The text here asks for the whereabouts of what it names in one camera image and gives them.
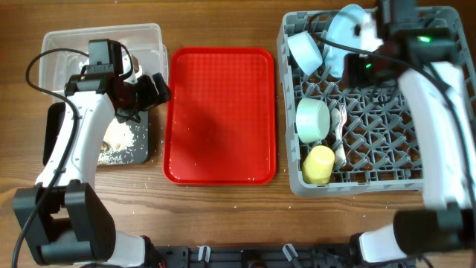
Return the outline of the white plastic fork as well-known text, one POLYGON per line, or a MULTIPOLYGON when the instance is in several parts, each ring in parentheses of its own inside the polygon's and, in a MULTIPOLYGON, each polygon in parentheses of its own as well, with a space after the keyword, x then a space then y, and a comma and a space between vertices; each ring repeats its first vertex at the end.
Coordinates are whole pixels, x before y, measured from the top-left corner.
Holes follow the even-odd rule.
POLYGON ((343 145, 343 128, 347 122, 346 105, 341 103, 339 105, 338 111, 340 115, 340 121, 339 121, 338 129, 337 129, 336 138, 341 143, 335 152, 335 160, 337 165, 345 165, 347 163, 347 159, 346 159, 344 145, 343 145))

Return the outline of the rice and nut leftovers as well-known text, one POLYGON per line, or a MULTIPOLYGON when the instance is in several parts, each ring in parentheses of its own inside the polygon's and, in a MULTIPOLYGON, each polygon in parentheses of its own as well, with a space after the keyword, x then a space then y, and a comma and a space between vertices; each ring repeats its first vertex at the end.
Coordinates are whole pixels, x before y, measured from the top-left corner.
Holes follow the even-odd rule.
POLYGON ((126 123, 119 123, 116 118, 107 128, 100 149, 98 165, 122 165, 135 142, 135 135, 126 123))

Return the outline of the light blue plate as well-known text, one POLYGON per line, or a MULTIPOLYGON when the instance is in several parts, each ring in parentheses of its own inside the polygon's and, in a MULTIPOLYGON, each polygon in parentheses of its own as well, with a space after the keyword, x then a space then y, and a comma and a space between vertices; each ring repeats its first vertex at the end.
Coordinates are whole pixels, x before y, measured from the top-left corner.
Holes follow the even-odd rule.
MULTIPOLYGON (((339 45, 364 50, 364 26, 370 22, 371 16, 363 8, 349 4, 334 16, 325 38, 339 45)), ((344 57, 349 51, 329 45, 325 45, 324 49, 328 50, 324 63, 330 67, 329 74, 334 78, 342 78, 344 57)))

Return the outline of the light blue small bowl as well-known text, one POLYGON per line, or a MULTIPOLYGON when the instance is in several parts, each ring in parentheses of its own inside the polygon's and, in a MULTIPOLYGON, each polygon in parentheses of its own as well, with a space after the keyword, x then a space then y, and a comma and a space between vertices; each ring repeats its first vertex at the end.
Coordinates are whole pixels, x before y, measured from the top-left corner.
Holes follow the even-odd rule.
POLYGON ((323 57, 312 36, 304 31, 288 38, 289 50, 296 63, 307 76, 311 76, 323 64, 323 57))

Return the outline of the mint green bowl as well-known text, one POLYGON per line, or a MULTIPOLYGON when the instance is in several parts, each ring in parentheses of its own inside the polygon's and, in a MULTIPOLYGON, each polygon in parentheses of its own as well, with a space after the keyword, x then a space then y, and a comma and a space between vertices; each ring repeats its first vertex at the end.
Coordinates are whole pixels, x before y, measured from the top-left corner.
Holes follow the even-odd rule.
POLYGON ((305 143, 323 140, 330 129, 330 111, 322 100, 303 98, 296 112, 296 130, 299 139, 305 143))

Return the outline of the white plastic spoon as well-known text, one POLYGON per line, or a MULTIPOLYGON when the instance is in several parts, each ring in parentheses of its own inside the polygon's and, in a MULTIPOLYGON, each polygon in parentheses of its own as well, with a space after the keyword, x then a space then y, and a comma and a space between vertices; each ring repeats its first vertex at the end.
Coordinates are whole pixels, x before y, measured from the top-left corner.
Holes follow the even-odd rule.
MULTIPOLYGON (((333 129, 334 129, 334 134, 335 134, 335 140, 336 140, 336 142, 338 143, 338 146, 339 146, 341 142, 339 142, 336 138, 337 129, 338 129, 339 121, 340 121, 340 115, 339 115, 338 108, 334 108, 331 111, 331 119, 332 119, 332 125, 334 126, 333 129)), ((339 168, 342 168, 343 166, 345 166, 345 165, 337 165, 336 160, 335 160, 335 164, 334 164, 334 169, 335 170, 338 170, 339 168)))

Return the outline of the yellow cup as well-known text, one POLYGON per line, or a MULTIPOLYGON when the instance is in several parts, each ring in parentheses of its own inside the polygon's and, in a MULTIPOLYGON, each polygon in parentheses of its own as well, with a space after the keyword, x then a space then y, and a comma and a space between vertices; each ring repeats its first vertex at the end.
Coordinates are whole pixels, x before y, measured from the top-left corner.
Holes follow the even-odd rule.
POLYGON ((303 180, 308 184, 326 185, 335 163, 335 153, 329 147, 313 147, 302 165, 303 180))

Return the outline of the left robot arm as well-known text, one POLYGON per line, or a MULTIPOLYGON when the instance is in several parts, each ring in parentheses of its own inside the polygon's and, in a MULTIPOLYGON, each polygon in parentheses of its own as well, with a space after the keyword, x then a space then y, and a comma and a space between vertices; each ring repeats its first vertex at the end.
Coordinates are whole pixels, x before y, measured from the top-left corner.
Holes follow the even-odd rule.
POLYGON ((14 195, 17 244, 40 266, 165 267, 148 237, 116 229, 94 180, 110 123, 140 122, 142 112, 171 99, 170 89, 161 74, 136 76, 132 55, 117 41, 90 41, 87 57, 59 94, 64 117, 43 172, 14 195))

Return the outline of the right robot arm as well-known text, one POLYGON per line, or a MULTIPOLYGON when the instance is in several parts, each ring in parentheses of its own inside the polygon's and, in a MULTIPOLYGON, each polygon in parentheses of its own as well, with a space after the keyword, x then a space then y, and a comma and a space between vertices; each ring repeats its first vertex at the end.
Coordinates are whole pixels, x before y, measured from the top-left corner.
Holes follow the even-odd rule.
POLYGON ((394 81, 411 112, 422 161, 424 208, 398 211, 393 222, 356 234, 364 264, 382 264, 475 247, 475 141, 465 105, 464 73, 447 28, 427 28, 414 1, 379 1, 373 52, 345 58, 352 87, 394 81))

